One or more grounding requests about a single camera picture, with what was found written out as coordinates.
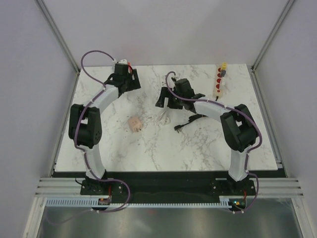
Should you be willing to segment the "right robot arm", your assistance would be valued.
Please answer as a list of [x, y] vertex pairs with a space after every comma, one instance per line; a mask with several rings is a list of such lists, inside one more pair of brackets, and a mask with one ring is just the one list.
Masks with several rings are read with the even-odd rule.
[[229, 107], [217, 101], [209, 100], [204, 94], [196, 94], [190, 82], [184, 78], [174, 80], [175, 86], [162, 87], [156, 107], [163, 108], [165, 101], [170, 109], [186, 109], [220, 122], [225, 142], [231, 149], [228, 192], [238, 195], [245, 189], [243, 180], [248, 176], [250, 151], [262, 143], [262, 135], [253, 117], [244, 104]]

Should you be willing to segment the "pink adapter plug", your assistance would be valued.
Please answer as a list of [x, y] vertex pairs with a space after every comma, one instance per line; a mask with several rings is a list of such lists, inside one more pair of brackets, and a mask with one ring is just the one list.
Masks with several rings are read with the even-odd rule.
[[132, 132], [139, 132], [143, 128], [143, 124], [138, 117], [131, 117], [128, 120], [128, 124]]

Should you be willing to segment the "red socket cube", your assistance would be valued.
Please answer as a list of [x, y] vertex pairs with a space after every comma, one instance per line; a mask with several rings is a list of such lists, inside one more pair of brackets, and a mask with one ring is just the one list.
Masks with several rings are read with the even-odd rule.
[[130, 72], [132, 73], [133, 72], [133, 68], [132, 68], [130, 63], [128, 63], [128, 68], [129, 68]]

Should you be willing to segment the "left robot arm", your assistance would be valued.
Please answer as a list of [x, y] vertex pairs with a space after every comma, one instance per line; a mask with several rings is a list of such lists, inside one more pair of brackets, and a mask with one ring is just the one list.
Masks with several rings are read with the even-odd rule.
[[116, 63], [97, 93], [85, 104], [73, 104], [70, 109], [68, 136], [84, 156], [86, 177], [94, 179], [92, 190], [103, 195], [109, 184], [102, 163], [99, 142], [102, 138], [101, 114], [122, 94], [141, 88], [138, 72], [127, 63]]

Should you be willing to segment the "white power strip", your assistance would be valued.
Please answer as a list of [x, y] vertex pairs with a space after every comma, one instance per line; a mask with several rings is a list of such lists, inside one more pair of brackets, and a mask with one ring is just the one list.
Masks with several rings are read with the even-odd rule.
[[161, 86], [166, 87], [167, 84], [168, 84], [168, 80], [166, 79], [166, 75], [165, 75], [161, 80]]

